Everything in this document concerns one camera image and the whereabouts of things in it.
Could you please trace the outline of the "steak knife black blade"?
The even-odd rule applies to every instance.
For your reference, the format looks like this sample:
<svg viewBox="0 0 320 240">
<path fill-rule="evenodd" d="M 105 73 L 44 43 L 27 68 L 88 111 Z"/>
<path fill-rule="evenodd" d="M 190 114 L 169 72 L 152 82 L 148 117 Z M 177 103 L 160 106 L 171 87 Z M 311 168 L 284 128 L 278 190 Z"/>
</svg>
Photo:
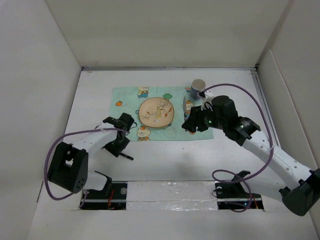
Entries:
<svg viewBox="0 0 320 240">
<path fill-rule="evenodd" d="M 187 114 L 187 103 L 186 103 L 185 96 L 183 97 L 182 108 L 183 108 L 184 121 L 186 121 L 188 119 L 188 114 Z"/>
</svg>

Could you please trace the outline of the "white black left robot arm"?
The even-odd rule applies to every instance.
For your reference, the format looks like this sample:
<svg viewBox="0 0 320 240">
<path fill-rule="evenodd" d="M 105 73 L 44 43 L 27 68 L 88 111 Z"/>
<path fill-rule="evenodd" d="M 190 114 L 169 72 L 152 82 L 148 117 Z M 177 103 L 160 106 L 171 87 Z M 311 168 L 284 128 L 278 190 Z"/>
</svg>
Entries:
<svg viewBox="0 0 320 240">
<path fill-rule="evenodd" d="M 134 122 L 131 115 L 122 113 L 119 118 L 107 117 L 95 129 L 79 131 L 84 136 L 74 143 L 66 143 L 64 136 L 59 137 L 45 160 L 44 184 L 49 196 L 59 199 L 49 188 L 49 183 L 54 183 L 71 195 L 84 190 L 107 198 L 112 191 L 112 179 L 97 170 L 90 172 L 89 159 L 102 149 L 115 158 L 123 155 Z"/>
</svg>

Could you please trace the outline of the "beige patterned plate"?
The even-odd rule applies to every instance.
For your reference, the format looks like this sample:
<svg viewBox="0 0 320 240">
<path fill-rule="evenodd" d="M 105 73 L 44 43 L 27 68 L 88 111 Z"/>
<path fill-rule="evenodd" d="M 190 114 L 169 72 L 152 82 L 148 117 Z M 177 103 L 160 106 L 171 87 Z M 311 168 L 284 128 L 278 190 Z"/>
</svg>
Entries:
<svg viewBox="0 0 320 240">
<path fill-rule="evenodd" d="M 161 97 L 145 100 L 138 109 L 140 122 L 149 128 L 164 128 L 173 122 L 175 110 L 173 104 Z"/>
</svg>

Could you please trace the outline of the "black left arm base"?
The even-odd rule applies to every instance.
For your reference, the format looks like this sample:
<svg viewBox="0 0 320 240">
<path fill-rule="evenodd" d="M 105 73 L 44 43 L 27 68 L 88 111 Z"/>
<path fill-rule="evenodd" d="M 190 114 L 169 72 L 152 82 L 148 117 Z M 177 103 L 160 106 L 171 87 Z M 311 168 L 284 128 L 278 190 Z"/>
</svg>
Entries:
<svg viewBox="0 0 320 240">
<path fill-rule="evenodd" d="M 81 210 L 122 211 L 127 208 L 128 183 L 113 181 L 111 177 L 90 172 L 81 193 Z"/>
</svg>

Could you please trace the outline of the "purple ceramic cup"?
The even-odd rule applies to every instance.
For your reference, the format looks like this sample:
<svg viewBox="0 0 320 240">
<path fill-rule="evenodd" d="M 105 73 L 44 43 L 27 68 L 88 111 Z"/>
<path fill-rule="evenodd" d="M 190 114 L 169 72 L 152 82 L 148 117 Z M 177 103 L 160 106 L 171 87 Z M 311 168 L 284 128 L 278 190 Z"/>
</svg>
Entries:
<svg viewBox="0 0 320 240">
<path fill-rule="evenodd" d="M 195 79 L 191 83 L 190 96 L 197 100 L 200 98 L 199 93 L 206 88 L 206 82 L 202 79 Z"/>
</svg>

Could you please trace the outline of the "mint green cartoon cloth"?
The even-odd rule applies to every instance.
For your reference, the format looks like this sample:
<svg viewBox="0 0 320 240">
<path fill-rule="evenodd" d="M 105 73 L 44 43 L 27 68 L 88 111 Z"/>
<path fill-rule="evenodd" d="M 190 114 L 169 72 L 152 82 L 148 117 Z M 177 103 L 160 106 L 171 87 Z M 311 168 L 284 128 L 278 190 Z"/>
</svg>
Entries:
<svg viewBox="0 0 320 240">
<path fill-rule="evenodd" d="M 129 86 L 112 90 L 109 115 L 114 118 L 126 113 L 133 117 L 134 125 L 128 138 L 130 141 L 195 141 L 214 137 L 212 130 L 189 132 L 182 128 L 184 121 L 183 98 L 186 98 L 187 116 L 191 108 L 201 105 L 201 100 L 190 96 L 190 88 L 185 86 Z M 149 128 L 139 120 L 139 107 L 147 99 L 164 98 L 174 107 L 172 123 L 162 128 Z"/>
</svg>

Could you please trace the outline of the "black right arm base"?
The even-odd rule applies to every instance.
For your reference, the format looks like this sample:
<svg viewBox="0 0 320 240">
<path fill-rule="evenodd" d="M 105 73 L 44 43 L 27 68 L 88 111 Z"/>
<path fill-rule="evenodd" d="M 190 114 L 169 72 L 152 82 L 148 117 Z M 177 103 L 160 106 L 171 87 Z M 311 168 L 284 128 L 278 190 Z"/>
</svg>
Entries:
<svg viewBox="0 0 320 240">
<path fill-rule="evenodd" d="M 231 210 L 233 212 L 241 212 L 245 208 L 249 210 L 264 210 L 262 197 L 260 194 L 252 193 L 250 201 L 250 193 L 247 187 L 242 183 L 225 184 L 215 182 L 215 190 L 211 195 L 217 199 L 218 210 Z"/>
</svg>

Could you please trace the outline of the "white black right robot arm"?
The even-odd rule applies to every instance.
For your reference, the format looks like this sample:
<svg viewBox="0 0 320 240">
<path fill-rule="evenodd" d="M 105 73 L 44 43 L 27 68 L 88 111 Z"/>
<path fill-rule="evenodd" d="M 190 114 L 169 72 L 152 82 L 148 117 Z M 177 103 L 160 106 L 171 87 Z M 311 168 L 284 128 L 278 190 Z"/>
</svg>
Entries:
<svg viewBox="0 0 320 240">
<path fill-rule="evenodd" d="M 231 180 L 215 181 L 222 186 L 231 185 L 237 197 L 247 193 L 269 196 L 295 215 L 304 216 L 320 199 L 319 169 L 310 169 L 274 145 L 270 132 L 263 132 L 250 118 L 239 116 L 228 96 L 213 96 L 210 91 L 201 92 L 200 96 L 202 105 L 191 108 L 182 128 L 190 132 L 222 130 L 228 139 L 264 162 L 256 173 L 242 170 Z"/>
</svg>

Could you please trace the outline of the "silver fork black handle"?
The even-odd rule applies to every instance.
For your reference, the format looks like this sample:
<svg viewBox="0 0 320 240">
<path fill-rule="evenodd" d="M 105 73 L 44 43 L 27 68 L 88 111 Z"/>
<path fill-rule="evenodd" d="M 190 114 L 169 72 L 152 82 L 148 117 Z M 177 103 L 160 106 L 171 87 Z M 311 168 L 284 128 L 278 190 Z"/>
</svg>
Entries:
<svg viewBox="0 0 320 240">
<path fill-rule="evenodd" d="M 124 158 L 126 158 L 126 159 L 129 159 L 129 160 L 131 160 L 131 161 L 134 160 L 133 157 L 131 157 L 131 156 L 129 156 L 129 155 L 126 155 L 126 154 L 124 154 L 124 153 L 122 153 L 122 152 L 121 152 L 119 155 L 122 156 L 122 157 L 124 157 Z"/>
</svg>

